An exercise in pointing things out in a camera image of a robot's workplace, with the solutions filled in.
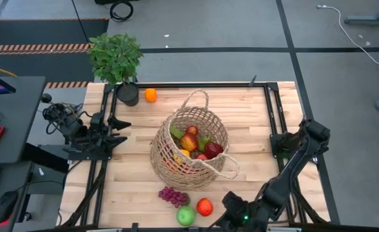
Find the green apple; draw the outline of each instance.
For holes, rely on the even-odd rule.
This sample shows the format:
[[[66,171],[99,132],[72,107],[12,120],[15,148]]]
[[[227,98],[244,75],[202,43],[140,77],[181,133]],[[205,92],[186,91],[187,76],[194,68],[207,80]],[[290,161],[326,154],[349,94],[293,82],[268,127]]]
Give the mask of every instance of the green apple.
[[[177,212],[177,221],[182,226],[190,226],[195,220],[195,210],[189,206],[182,206]]]

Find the white cable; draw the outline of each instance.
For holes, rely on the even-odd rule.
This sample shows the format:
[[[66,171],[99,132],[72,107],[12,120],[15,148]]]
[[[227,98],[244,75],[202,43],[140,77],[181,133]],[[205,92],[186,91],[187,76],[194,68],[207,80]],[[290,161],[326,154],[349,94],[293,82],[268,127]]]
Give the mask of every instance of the white cable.
[[[351,39],[350,35],[346,32],[346,30],[344,30],[344,28],[343,28],[343,26],[342,26],[342,14],[341,14],[341,12],[340,12],[337,8],[332,7],[332,6],[326,6],[326,5],[317,5],[317,8],[318,8],[318,9],[333,9],[333,10],[337,11],[337,12],[338,12],[338,25],[339,25],[340,28],[343,30],[343,32],[345,33],[345,35],[347,36],[347,38],[349,38],[349,40],[350,40],[354,45],[356,45],[356,46],[357,46],[359,49],[361,49],[366,55],[368,55],[368,56],[370,57],[370,59],[371,59],[374,63],[379,64],[379,62],[377,62],[373,57],[371,57],[371,55],[370,55],[368,52],[366,52],[366,51],[364,50],[364,48],[362,48],[360,45],[356,44],[356,43]]]

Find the green leaves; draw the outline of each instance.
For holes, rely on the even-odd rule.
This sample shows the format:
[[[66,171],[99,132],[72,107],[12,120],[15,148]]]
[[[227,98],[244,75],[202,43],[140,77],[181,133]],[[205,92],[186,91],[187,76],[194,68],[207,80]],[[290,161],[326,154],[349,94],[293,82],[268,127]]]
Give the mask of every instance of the green leaves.
[[[129,83],[137,75],[136,67],[143,55],[135,37],[127,34],[108,37],[104,33],[89,40],[93,44],[88,53],[94,76],[115,85],[117,82]]]

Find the wooden table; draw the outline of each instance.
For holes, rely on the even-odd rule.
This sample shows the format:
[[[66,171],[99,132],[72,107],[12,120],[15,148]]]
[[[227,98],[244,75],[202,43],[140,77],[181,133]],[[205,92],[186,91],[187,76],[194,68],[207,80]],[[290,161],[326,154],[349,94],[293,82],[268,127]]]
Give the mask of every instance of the wooden table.
[[[287,128],[296,132],[302,120],[302,110],[294,82],[278,82]],[[84,110],[98,112],[101,106],[104,84],[89,84],[86,90]],[[131,122],[132,126],[120,131],[128,140],[117,146],[108,163],[99,227],[181,227],[175,220],[177,210],[171,203],[158,197],[165,185],[153,171],[150,163],[151,140],[161,122],[180,107],[193,88],[157,89],[158,100],[148,103],[140,92],[140,102],[135,107],[117,103],[116,117]],[[204,88],[209,93],[209,109],[222,120],[229,132],[229,154],[240,163],[240,174],[234,180],[218,178],[199,191],[188,192],[190,206],[195,207],[202,197],[209,198],[214,212],[209,217],[197,215],[192,226],[208,227],[224,212],[221,203],[228,191],[234,191],[244,200],[253,200],[263,183],[278,174],[277,162],[271,154],[269,116],[263,88]],[[106,108],[109,115],[112,97]],[[274,96],[271,101],[275,106]],[[189,105],[202,106],[202,94],[190,100]],[[83,117],[88,124],[89,118]],[[276,115],[278,131],[281,131]],[[61,214],[63,222],[75,211],[84,197],[90,162],[84,161],[74,168],[66,179]],[[232,173],[230,163],[224,173]],[[303,195],[319,215],[329,220],[324,193],[317,168],[308,164],[299,176]],[[90,204],[88,222],[92,222],[93,207]]]

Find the computer mouse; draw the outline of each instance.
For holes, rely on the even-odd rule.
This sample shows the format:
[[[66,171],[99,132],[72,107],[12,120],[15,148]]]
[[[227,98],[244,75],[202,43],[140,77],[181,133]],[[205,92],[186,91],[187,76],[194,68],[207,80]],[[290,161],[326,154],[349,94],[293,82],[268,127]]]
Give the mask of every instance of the computer mouse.
[[[0,223],[9,219],[14,211],[18,195],[17,191],[7,191],[3,193],[0,198]]]

